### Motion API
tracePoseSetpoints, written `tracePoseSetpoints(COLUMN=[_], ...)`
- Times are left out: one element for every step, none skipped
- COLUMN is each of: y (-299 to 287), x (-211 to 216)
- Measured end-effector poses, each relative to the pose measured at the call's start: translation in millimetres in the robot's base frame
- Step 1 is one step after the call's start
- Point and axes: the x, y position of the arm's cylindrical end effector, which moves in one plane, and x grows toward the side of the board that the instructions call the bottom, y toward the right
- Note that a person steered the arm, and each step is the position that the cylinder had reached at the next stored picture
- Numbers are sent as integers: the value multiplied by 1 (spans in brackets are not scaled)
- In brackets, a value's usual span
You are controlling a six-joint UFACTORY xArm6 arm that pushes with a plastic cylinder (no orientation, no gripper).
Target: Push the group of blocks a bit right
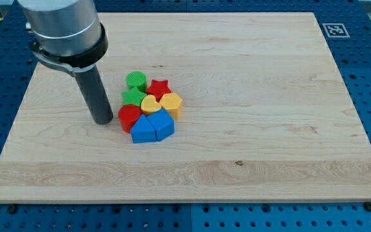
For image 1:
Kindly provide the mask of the black pusher mounting flange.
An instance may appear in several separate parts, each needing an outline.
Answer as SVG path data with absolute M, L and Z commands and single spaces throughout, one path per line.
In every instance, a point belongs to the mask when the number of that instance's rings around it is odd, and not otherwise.
M 47 68 L 67 73 L 72 77 L 88 72 L 96 66 L 108 49 L 108 38 L 105 28 L 100 24 L 100 38 L 88 50 L 77 55 L 57 56 L 42 49 L 42 46 L 35 40 L 29 44 L 33 56 Z

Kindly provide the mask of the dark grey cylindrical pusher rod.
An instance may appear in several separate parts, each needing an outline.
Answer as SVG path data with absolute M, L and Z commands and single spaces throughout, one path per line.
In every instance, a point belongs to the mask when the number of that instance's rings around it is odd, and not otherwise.
M 113 119 L 111 105 L 102 79 L 94 65 L 75 76 L 78 87 L 96 124 L 107 124 Z

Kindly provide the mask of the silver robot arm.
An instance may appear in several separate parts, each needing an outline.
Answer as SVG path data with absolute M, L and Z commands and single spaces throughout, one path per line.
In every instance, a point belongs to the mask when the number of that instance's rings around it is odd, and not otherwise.
M 108 38 L 92 0 L 18 0 L 26 28 L 34 34 L 30 48 L 44 66 L 72 76 L 97 124 L 113 112 L 97 62 L 108 49 Z

